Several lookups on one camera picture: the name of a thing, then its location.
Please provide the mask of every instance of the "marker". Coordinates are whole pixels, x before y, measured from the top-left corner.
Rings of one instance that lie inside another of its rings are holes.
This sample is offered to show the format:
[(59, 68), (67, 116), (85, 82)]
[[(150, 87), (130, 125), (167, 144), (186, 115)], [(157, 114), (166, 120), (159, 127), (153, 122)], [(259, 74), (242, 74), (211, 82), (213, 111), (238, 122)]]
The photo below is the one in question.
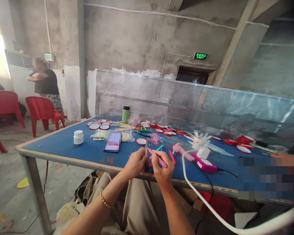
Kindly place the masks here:
[(163, 145), (161, 145), (159, 148), (157, 148), (156, 151), (160, 151), (160, 149), (162, 149), (162, 148), (163, 148)]
[(176, 165), (176, 161), (175, 161), (175, 159), (173, 157), (173, 154), (171, 153), (171, 150), (169, 150), (169, 154), (170, 154), (172, 162), (174, 163), (174, 165)]
[(148, 139), (146, 140), (146, 145), (145, 145), (145, 155), (147, 156), (147, 149), (148, 149)]
[[(154, 153), (153, 150), (151, 150), (150, 148), (148, 148), (148, 151), (150, 152), (151, 155)], [(158, 155), (157, 155), (157, 158), (158, 158), (158, 162), (163, 168), (168, 168), (168, 165)]]

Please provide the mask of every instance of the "doorway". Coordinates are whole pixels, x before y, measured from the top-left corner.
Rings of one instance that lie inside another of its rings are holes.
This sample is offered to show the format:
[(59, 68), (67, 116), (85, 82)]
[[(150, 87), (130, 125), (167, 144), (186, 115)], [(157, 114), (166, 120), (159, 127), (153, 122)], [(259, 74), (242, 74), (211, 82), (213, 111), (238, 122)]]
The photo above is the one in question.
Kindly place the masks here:
[(206, 85), (210, 72), (211, 71), (205, 69), (180, 66), (176, 80)]

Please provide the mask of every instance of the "gold bracelet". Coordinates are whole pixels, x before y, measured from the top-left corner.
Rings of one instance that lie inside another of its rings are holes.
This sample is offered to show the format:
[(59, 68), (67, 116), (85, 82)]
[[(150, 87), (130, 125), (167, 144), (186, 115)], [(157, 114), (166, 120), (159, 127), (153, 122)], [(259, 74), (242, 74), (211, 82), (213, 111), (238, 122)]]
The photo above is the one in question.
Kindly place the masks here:
[(108, 203), (105, 202), (105, 199), (104, 199), (104, 197), (102, 196), (102, 191), (100, 192), (100, 198), (101, 198), (102, 202), (104, 203), (104, 205), (105, 205), (106, 207), (113, 209), (112, 206), (109, 206)]

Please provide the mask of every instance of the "electrical box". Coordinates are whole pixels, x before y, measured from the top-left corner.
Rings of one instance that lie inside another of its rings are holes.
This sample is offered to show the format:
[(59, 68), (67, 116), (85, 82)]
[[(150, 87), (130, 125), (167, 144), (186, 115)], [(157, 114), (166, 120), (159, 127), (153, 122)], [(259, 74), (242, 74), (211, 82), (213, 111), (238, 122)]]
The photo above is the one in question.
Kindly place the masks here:
[(53, 54), (45, 54), (45, 61), (54, 62), (55, 56)]

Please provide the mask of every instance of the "black shirt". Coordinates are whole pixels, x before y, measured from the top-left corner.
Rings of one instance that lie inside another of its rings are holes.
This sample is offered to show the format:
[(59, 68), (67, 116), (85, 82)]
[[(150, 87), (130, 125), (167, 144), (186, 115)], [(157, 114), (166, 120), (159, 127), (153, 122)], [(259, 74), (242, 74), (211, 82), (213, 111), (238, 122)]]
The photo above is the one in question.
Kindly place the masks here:
[(50, 69), (46, 69), (43, 71), (48, 75), (44, 80), (35, 82), (35, 92), (39, 94), (51, 94), (51, 95), (59, 95), (57, 76), (55, 72)]

